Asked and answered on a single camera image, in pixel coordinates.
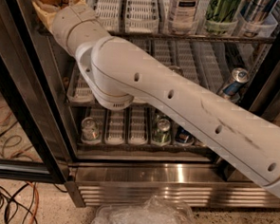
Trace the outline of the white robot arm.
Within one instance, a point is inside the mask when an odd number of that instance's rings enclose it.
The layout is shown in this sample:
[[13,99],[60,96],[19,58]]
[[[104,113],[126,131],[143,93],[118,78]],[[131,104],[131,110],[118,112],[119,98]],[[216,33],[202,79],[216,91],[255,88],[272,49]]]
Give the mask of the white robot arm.
[[140,99],[280,198],[280,127],[181,77],[133,43],[112,36],[85,0],[32,0],[56,42],[77,61],[101,106]]

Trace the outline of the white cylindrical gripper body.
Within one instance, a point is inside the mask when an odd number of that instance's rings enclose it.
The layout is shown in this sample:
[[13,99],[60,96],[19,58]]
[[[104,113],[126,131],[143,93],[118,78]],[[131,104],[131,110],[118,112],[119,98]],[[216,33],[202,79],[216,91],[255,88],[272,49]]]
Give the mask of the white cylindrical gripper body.
[[51,34],[71,55],[76,53],[80,45],[109,36],[96,12],[87,5],[68,6],[58,11],[52,22]]

